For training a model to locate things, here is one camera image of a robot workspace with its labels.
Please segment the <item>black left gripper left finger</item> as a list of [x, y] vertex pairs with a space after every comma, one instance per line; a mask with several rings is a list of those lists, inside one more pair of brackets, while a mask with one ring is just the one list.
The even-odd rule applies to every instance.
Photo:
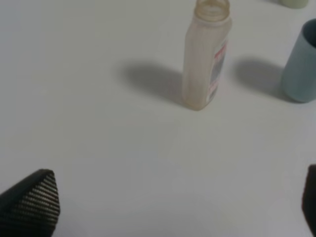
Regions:
[[51, 237], [60, 211], [55, 174], [39, 169], [0, 195], [0, 235]]

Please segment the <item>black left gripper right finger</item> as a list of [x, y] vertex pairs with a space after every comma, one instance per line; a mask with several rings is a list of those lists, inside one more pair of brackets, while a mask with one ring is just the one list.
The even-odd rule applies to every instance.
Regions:
[[316, 236], [316, 165], [308, 168], [302, 196], [302, 211], [312, 235]]

